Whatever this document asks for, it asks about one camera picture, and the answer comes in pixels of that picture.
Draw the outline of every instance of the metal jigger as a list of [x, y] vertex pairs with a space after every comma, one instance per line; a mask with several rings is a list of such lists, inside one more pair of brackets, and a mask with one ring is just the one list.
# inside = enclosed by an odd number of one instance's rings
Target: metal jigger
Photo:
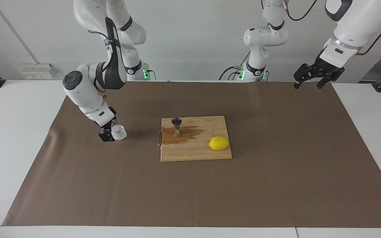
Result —
[[182, 133], [180, 132], [179, 128], [182, 124], [182, 118], [176, 116], [171, 120], [171, 123], [173, 124], [174, 128], [176, 129], [174, 131], [174, 137], [179, 138], [182, 136]]

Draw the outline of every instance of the yellow lemon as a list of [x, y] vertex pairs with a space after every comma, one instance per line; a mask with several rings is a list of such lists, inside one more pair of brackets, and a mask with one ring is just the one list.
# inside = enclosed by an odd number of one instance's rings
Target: yellow lemon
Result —
[[229, 141], [224, 137], [213, 137], [209, 145], [211, 149], [220, 151], [229, 146]]

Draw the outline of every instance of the table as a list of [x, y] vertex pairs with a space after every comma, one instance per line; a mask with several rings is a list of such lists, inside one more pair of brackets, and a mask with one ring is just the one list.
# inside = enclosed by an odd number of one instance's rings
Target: table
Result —
[[[381, 169], [381, 94], [370, 85], [333, 84]], [[55, 118], [65, 93], [60, 81], [8, 81], [0, 89], [0, 224], [15, 199]], [[375, 237], [381, 229], [167, 228], [97, 226], [0, 227], [0, 237], [36, 233], [70, 237]]]

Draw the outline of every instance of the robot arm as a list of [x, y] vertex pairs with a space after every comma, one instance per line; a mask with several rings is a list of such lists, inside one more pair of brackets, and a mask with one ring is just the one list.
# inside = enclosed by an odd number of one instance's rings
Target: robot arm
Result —
[[322, 78], [319, 89], [336, 81], [345, 71], [345, 63], [381, 29], [381, 0], [327, 0], [325, 10], [337, 27], [314, 64], [301, 65], [293, 75], [296, 89], [315, 77]]
[[142, 26], [132, 20], [123, 0], [74, 0], [74, 15], [84, 28], [100, 34], [104, 39], [108, 61], [80, 65], [76, 71], [64, 77], [63, 87], [79, 109], [102, 128], [99, 134], [101, 139], [114, 141], [111, 124], [115, 121], [116, 112], [98, 91], [124, 86], [128, 77], [125, 65], [136, 61], [139, 64], [141, 60], [134, 47], [120, 42], [142, 44], [146, 40], [146, 33]]
[[241, 80], [260, 80], [269, 57], [264, 47], [279, 46], [287, 42], [289, 32], [284, 27], [285, 16], [286, 11], [282, 0], [267, 0], [263, 17], [268, 25], [246, 30], [243, 40], [249, 46], [251, 54], [243, 66], [245, 73]]

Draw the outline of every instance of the electrical outlet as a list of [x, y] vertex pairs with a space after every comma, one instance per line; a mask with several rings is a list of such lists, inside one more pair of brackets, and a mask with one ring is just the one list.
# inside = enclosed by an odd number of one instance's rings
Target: electrical outlet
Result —
[[24, 64], [22, 74], [26, 79], [54, 79], [55, 70], [48, 63]]

